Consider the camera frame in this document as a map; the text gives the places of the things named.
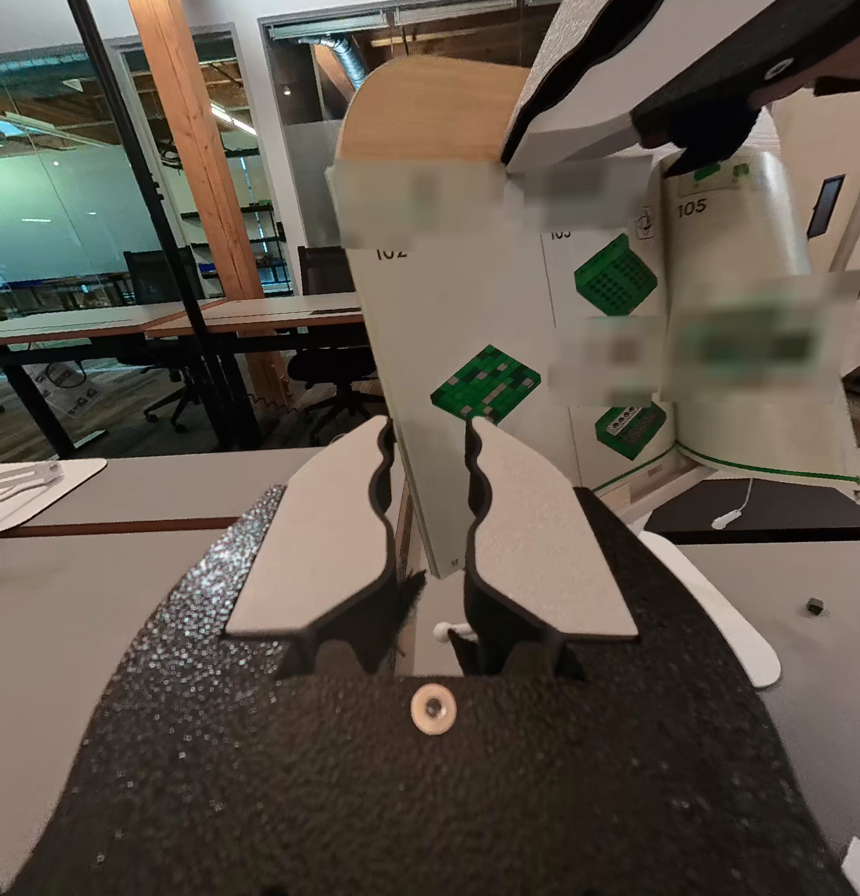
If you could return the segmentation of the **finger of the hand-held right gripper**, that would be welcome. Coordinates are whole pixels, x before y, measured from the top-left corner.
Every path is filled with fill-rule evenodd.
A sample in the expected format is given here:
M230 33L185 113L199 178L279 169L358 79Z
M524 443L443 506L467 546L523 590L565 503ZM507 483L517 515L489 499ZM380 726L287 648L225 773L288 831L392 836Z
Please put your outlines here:
M538 116L567 98L593 67L623 51L661 6L661 1L561 2L511 114L501 162L511 162Z
M503 163L507 172L602 158L640 143L632 110L769 4L663 1L636 39L593 67L567 98L532 122L511 162Z

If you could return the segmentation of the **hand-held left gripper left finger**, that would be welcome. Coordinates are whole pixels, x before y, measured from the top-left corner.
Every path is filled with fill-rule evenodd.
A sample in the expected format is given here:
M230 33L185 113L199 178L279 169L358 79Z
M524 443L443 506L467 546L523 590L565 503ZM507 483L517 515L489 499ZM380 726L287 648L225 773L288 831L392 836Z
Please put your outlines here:
M381 671L426 585L400 580L393 527L389 417L370 418L319 451L280 498L224 628L284 646L279 676L318 671L340 644L359 672Z

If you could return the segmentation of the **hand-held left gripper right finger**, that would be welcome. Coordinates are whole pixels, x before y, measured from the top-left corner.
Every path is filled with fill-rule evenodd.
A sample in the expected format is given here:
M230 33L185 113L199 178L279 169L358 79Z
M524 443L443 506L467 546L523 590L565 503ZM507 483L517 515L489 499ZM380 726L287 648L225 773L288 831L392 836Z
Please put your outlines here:
M467 422L465 463L472 635L449 627L464 675L501 675L527 647L547 674L581 678L574 645L636 642L637 623L569 478L481 418Z

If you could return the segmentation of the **toy brick instruction booklet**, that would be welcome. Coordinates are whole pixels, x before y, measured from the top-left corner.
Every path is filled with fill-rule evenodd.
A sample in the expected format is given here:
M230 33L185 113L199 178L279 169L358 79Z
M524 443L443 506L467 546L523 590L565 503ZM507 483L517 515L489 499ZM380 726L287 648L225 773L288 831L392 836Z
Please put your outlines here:
M489 164L337 162L340 193L424 186L448 228L348 248L424 554L463 569L466 421L487 418L574 487L624 505L702 465L860 496L840 379L860 272L813 274L779 158L744 145L666 177L634 149L595 227L531 230Z

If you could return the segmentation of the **wood-edged pale desk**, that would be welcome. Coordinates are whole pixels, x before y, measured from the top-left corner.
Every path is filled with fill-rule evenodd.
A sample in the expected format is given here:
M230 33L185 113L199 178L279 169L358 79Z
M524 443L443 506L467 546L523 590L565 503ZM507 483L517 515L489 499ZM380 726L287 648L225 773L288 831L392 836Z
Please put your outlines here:
M285 647L224 628L283 491L319 449L179 455L167 476L81 485L84 523L209 520L184 531L0 539L0 894L371 894L405 888L381 840L417 823L413 681L327 645L281 678Z

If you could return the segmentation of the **wood-edged office desk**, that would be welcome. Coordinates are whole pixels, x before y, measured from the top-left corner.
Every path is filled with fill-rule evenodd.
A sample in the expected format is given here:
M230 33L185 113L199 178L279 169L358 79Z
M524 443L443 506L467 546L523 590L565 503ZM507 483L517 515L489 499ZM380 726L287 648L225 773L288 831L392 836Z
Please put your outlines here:
M356 293L220 300L144 330L149 340L176 339L200 376L203 400L223 450L260 446L263 434L237 364L238 355L282 350L362 348L369 344Z
M152 327L175 320L191 330L179 347L146 336ZM228 444L224 424L230 392L197 301L50 312L0 322L0 371L60 460L76 457L79 444L66 433L26 367L122 357L188 367L219 442Z

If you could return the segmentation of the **grey desk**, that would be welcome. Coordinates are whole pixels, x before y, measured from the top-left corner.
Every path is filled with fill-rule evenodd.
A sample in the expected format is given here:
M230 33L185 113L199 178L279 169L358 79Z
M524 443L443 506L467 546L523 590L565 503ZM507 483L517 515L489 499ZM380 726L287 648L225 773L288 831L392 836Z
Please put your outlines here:
M860 541L678 548L776 651L760 697L842 866L860 839Z

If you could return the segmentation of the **person's right hand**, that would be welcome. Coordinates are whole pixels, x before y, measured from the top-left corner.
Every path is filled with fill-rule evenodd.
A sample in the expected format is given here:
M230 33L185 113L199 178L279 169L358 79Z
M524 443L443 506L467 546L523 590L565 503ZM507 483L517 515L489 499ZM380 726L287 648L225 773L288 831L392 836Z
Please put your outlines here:
M820 65L812 91L816 97L860 91L860 38Z

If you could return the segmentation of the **black office chair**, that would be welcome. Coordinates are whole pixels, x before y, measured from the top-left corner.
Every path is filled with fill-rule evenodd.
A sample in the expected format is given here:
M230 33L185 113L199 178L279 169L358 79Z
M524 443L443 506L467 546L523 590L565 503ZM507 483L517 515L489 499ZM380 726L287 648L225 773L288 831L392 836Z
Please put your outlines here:
M356 290L346 256L340 246L299 246L297 249L301 272L302 292L307 296L328 296L352 293ZM368 420L371 404L384 404L377 395L360 392L356 383L368 381L376 373L376 363L371 352L363 324L339 324L319 327L320 335L340 335L347 342L341 346L321 346L295 351L288 363L287 372L297 382L312 388L316 385L332 385L334 395L308 405L302 412L310 417L317 411L324 416L310 426L309 445L318 446L320 434L331 421L343 412L355 420Z
M131 278L135 304L139 306L164 305L180 300L175 276L172 273L163 250L144 252L124 251L123 258ZM175 409L170 425L177 433L185 433L187 428L181 423L182 412L189 405L199 406L202 401L202 380L200 359L194 355L193 343L183 341L179 349L169 351L165 346L152 351L136 350L126 356L118 356L116 362L126 366L139 366L144 373L153 370L167 370L172 382L182 383L182 387L143 409L144 419L157 423L157 409L172 401Z

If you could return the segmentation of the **white printed sheet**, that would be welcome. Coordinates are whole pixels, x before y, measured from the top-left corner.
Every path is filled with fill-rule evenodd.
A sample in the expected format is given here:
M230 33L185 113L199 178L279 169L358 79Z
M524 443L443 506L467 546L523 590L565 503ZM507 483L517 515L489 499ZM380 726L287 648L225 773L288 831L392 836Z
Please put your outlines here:
M26 364L24 370L46 403L67 418L81 419L102 400L102 390L80 364L53 361Z

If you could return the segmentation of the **black metal shelf rack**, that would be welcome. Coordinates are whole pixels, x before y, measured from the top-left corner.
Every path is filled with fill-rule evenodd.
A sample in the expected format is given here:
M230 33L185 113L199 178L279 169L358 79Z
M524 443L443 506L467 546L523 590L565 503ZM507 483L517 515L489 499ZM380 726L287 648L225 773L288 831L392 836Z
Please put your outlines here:
M241 208L245 230L263 292L267 297L292 296L294 284L287 263L287 241L273 203L261 200ZM186 244L197 265L207 297L223 297L217 265L196 210L180 214Z

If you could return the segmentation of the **black pole stand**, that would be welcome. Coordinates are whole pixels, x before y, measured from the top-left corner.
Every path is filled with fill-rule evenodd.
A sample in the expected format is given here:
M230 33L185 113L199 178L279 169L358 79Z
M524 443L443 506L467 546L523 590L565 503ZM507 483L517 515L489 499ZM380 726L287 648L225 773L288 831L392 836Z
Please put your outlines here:
M139 187L147 214L155 230L169 270L169 283L175 298L181 300L192 330L187 351L191 370L202 375L203 400L220 447L252 450L260 447L263 434L246 395L239 401L237 391L225 376L224 356L217 351L217 343L208 332L199 302L189 283L175 233L167 218L164 200L147 163L146 155L125 105L122 92L98 31L95 18L86 1L68 1L70 13L103 89L106 105L119 133Z

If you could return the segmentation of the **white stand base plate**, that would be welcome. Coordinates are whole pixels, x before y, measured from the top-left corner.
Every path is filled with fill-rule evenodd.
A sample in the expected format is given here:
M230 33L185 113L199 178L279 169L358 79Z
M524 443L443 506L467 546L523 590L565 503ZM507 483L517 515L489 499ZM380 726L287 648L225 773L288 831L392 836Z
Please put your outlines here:
M775 685L782 667L776 651L704 574L667 539L640 531L638 538L693 595L731 647L757 690Z
M103 458L0 464L0 533L31 521L107 465Z

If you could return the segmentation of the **silver ventilation duct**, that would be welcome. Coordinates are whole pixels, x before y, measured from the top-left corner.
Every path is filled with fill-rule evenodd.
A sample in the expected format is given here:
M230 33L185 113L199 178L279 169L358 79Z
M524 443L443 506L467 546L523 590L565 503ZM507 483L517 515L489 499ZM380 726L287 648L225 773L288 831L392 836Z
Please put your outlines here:
M311 42L316 48L326 51L321 59L328 62L331 56L334 58L327 69L331 81L345 98L352 98L370 72L357 42L346 35L323 35L311 39Z

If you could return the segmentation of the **wooden support post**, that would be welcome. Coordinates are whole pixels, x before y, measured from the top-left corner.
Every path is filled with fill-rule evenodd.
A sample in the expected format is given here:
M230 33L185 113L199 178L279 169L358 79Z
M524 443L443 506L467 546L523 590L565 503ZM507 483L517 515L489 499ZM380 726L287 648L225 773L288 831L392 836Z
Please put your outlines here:
M233 32L191 28L184 2L129 6L138 43L122 51L122 60L167 182L182 246L192 258L194 284L208 300L268 298L241 208L273 199ZM180 214L189 210L200 214L223 297L207 297L184 239ZM289 297L294 295L295 287Z

